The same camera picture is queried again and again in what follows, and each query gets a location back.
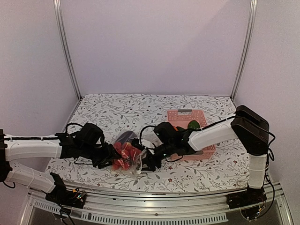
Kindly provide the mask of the clear zip top bag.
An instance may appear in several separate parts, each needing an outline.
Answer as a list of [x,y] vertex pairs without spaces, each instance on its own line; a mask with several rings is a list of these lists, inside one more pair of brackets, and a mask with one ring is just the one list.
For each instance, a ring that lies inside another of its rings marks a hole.
[[154,133],[142,136],[141,150],[134,143],[139,144],[139,138],[133,131],[124,130],[115,138],[113,147],[121,158],[112,161],[113,172],[136,178],[144,171],[155,171],[162,166],[162,160],[154,158],[154,148],[161,144]]

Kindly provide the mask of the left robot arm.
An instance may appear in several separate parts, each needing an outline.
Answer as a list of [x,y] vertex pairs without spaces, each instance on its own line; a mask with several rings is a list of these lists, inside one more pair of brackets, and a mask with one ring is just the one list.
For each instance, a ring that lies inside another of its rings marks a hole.
[[0,133],[0,181],[13,182],[51,194],[59,203],[66,203],[70,194],[55,173],[43,173],[12,161],[26,158],[59,158],[91,160],[98,169],[112,165],[121,155],[105,141],[104,132],[92,123],[80,130],[49,136],[18,137]]

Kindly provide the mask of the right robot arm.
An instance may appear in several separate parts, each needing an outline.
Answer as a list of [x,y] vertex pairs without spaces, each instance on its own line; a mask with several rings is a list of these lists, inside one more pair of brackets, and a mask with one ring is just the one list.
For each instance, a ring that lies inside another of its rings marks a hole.
[[262,203],[267,199],[263,188],[267,167],[275,159],[270,145],[276,137],[269,128],[267,120],[244,105],[238,106],[233,116],[203,128],[177,128],[162,122],[153,129],[161,145],[149,150],[142,165],[147,171],[155,171],[174,153],[191,155],[210,145],[238,139],[249,154],[249,181],[245,191],[227,195],[227,204],[234,208]]

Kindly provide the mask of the dark purple fake eggplant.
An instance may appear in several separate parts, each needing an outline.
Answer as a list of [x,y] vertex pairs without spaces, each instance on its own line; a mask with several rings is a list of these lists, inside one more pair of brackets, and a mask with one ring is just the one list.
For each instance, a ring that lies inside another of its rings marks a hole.
[[121,135],[118,138],[118,141],[121,143],[131,142],[131,140],[135,139],[135,138],[137,138],[137,135],[135,132],[125,131],[125,132],[121,133]]

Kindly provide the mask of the green fake vegetable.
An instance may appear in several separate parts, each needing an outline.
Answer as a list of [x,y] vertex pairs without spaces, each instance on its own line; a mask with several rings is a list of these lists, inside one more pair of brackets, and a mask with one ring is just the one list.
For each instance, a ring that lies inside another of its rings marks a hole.
[[199,122],[197,122],[196,120],[191,120],[187,125],[183,126],[177,126],[176,129],[178,131],[185,131],[187,129],[200,129],[201,126],[199,124]]

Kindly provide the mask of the pink plastic basket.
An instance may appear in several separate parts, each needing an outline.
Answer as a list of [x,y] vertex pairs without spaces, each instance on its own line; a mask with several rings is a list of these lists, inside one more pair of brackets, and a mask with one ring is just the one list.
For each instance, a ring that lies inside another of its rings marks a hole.
[[[174,127],[185,126],[191,120],[196,120],[199,122],[201,128],[207,126],[207,121],[204,115],[204,112],[200,109],[177,109],[177,110],[168,110],[167,111],[167,121],[171,123]],[[216,150],[216,146],[206,145],[204,146],[203,142],[207,144],[207,140],[196,139],[199,136],[193,137],[191,143],[197,144],[196,153],[191,155],[179,156],[177,153],[174,153],[170,156],[170,160],[179,160],[179,161],[194,161],[194,160],[205,160],[210,159],[213,153]]]

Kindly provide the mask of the floral table mat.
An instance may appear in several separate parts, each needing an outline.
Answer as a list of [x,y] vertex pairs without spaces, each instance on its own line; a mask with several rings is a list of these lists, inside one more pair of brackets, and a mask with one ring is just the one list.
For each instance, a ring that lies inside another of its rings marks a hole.
[[[87,122],[96,124],[107,142],[113,142],[124,130],[137,134],[150,133],[148,125],[167,120],[171,109],[200,109],[208,124],[234,114],[236,108],[228,97],[142,94],[86,95],[74,113],[69,132],[77,131]],[[249,155],[239,140],[218,143],[207,160],[163,161],[154,172],[131,176],[110,167],[97,169],[80,158],[51,159],[47,172],[58,174],[65,182],[127,191],[187,193],[223,191],[261,184],[263,177],[255,178]]]

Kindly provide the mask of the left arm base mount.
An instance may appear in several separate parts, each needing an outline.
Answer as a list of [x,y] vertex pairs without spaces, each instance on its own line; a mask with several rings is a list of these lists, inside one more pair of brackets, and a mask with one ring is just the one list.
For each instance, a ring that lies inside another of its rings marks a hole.
[[55,187],[52,192],[46,193],[45,199],[56,203],[58,206],[82,209],[85,205],[86,197],[86,192],[78,188],[71,191],[62,187]]

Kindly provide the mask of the aluminium front rail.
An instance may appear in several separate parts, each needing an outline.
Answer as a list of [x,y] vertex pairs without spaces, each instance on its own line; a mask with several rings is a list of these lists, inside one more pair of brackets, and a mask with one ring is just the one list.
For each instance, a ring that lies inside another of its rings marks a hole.
[[81,185],[86,192],[82,209],[70,215],[45,195],[30,189],[21,216],[22,225],[292,225],[294,223],[280,183],[264,187],[267,196],[262,217],[251,219],[256,205],[230,209],[227,195],[240,190],[200,193],[154,193]]

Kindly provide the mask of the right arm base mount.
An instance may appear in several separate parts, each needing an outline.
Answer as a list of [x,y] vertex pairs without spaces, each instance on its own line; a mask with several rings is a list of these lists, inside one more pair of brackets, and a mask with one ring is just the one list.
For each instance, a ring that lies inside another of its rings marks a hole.
[[241,209],[246,220],[256,220],[266,207],[267,196],[264,188],[255,189],[247,187],[245,191],[228,194],[226,203],[229,209]]

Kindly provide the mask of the left aluminium frame post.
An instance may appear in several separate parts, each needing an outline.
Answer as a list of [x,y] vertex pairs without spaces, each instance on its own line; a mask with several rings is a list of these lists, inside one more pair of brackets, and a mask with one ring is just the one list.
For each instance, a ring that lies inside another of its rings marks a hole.
[[80,101],[82,99],[82,94],[80,92],[78,80],[75,75],[75,70],[68,46],[68,40],[67,40],[67,33],[65,31],[65,26],[64,26],[64,21],[63,21],[63,13],[62,13],[62,8],[61,8],[61,1],[60,0],[53,0],[53,6],[54,6],[54,12],[55,12],[55,17],[56,17],[56,22],[58,26],[58,32],[60,36],[60,41],[62,45],[62,50],[64,54],[64,58],[66,61],[66,66],[68,70],[68,74],[71,80],[72,87],[75,92],[75,96]]

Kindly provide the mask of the aluminium frame post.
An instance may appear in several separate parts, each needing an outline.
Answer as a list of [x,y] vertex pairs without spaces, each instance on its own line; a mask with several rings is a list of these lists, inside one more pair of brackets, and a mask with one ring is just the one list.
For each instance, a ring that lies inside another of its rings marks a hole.
[[80,92],[78,80],[75,75],[75,70],[68,46],[68,40],[67,40],[67,33],[65,31],[65,26],[64,26],[64,21],[63,21],[63,13],[62,13],[62,8],[61,8],[61,1],[60,0],[53,0],[53,6],[54,6],[54,12],[55,12],[55,17],[56,17],[56,22],[58,26],[58,32],[60,36],[60,41],[62,45],[62,50],[64,54],[64,58],[66,61],[66,66],[68,70],[68,74],[71,80],[72,87],[75,92],[75,96],[80,101],[82,99],[82,94]]
[[251,39],[252,39],[253,30],[254,30],[254,26],[255,26],[257,3],[258,3],[257,0],[250,1],[250,9],[249,9],[249,16],[248,16],[248,21],[247,21],[247,30],[246,30],[244,45],[242,48],[242,53],[241,53],[241,57],[240,57],[240,61],[239,61],[238,69],[237,69],[237,74],[236,74],[233,88],[232,88],[231,95],[230,95],[230,98],[233,102],[235,101],[235,99],[237,97],[240,82],[242,80],[244,67],[245,67],[245,64],[247,61],[248,51],[250,49]]

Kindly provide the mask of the right aluminium frame post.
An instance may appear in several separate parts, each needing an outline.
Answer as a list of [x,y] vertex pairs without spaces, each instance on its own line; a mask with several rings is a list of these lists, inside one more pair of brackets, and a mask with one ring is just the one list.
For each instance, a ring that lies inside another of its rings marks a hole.
[[253,30],[254,30],[254,26],[255,26],[257,3],[258,3],[257,0],[250,1],[250,9],[249,9],[249,16],[248,16],[248,21],[247,21],[247,30],[246,30],[244,45],[242,48],[242,53],[241,53],[241,57],[240,57],[240,61],[239,61],[238,69],[237,69],[237,74],[236,74],[233,88],[232,88],[231,95],[230,95],[230,98],[233,102],[235,101],[235,99],[237,97],[240,82],[242,80],[244,67],[245,67],[245,64],[247,61],[248,51],[250,49],[251,39],[252,39]]

